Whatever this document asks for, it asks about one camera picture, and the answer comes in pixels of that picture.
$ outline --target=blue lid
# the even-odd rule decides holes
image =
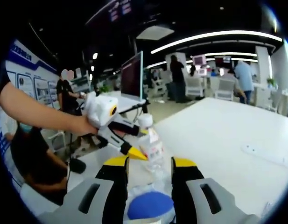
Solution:
[[[173,200],[160,192],[152,191],[133,199],[128,208],[128,218],[155,218],[169,212],[173,208]]]

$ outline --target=black ceiling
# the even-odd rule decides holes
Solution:
[[[132,12],[117,22],[110,22],[108,9],[99,13],[87,25],[86,22],[111,0],[68,1],[64,6],[41,7],[25,24],[19,40],[40,58],[52,66],[75,69],[89,67],[92,54],[95,72],[117,69],[134,54],[133,40],[145,28],[161,25],[175,32],[158,41],[136,40],[137,50],[144,52],[144,66],[164,60],[166,54],[193,44],[221,40],[250,40],[276,45],[277,41],[258,36],[218,36],[190,41],[173,46],[155,54],[150,51],[167,43],[189,36],[222,31],[261,31],[263,23],[261,8],[252,1],[197,1],[178,0],[131,0]],[[38,40],[32,28],[49,51]],[[255,45],[247,43],[216,43],[180,49],[187,56],[214,52],[254,53]]]

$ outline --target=man in blue shirt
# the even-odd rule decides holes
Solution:
[[[251,93],[254,90],[252,68],[247,63],[238,61],[238,65],[235,68],[235,76],[239,79],[240,88],[245,93],[246,104],[250,104]],[[240,102],[242,104],[245,103],[245,99],[242,96],[240,96]]]

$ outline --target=blue and white wall display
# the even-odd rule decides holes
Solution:
[[[59,79],[56,70],[34,55],[18,40],[10,48],[6,69],[9,79],[15,87],[42,104],[56,109],[60,108],[56,97],[56,83]],[[4,132],[6,132],[4,130],[14,130],[14,127],[8,126],[15,126],[16,122],[6,122],[6,119],[12,118],[8,117],[0,107],[0,152],[13,177],[14,186],[20,189],[19,185],[22,184],[23,178],[19,175],[12,160],[10,142],[4,136]]]

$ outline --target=face mask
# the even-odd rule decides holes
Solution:
[[[25,132],[25,133],[29,133],[31,130],[32,130],[32,126],[30,126],[30,125],[25,125],[25,124],[22,124],[22,123],[20,123],[19,124],[20,125],[20,127],[21,127],[21,129]]]

